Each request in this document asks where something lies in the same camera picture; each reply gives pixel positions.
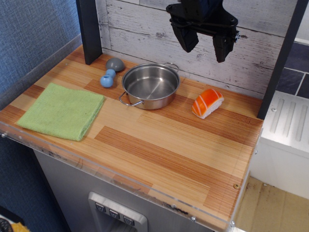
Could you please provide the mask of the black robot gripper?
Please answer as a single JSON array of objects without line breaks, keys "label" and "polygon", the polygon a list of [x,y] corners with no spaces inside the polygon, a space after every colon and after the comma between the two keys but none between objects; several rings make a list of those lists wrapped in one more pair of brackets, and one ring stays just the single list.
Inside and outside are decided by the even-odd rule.
[{"label": "black robot gripper", "polygon": [[173,32],[186,52],[198,44],[198,33],[212,36],[218,63],[225,61],[239,38],[238,20],[223,7],[222,0],[181,0],[166,7]]}]

